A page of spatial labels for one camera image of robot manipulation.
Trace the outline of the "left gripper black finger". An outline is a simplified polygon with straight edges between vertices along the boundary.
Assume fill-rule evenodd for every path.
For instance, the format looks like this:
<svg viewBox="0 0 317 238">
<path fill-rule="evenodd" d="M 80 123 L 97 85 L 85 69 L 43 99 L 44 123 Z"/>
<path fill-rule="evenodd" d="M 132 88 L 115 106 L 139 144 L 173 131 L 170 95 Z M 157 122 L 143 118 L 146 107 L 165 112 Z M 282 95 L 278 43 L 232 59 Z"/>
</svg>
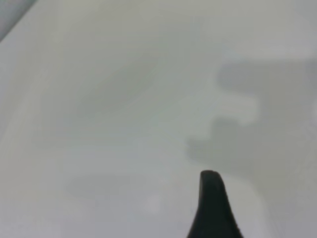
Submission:
<svg viewBox="0 0 317 238">
<path fill-rule="evenodd" d="M 224 182 L 216 171 L 200 173 L 198 208 L 189 238 L 242 238 Z"/>
</svg>

